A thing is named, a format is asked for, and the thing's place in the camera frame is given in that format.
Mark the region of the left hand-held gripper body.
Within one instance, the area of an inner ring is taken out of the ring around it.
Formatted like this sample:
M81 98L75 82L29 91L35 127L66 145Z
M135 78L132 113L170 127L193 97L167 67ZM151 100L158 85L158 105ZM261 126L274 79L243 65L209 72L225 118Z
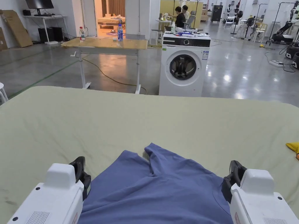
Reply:
M9 224L76 224L91 189L85 157L69 164L53 163L9 220Z

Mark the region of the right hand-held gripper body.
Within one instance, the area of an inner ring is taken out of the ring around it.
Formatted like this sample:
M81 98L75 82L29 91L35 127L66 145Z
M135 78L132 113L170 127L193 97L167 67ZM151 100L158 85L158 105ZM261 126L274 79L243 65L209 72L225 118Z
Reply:
M232 160L221 191L234 224L299 223L282 195L274 191L274 179L266 170L247 169Z

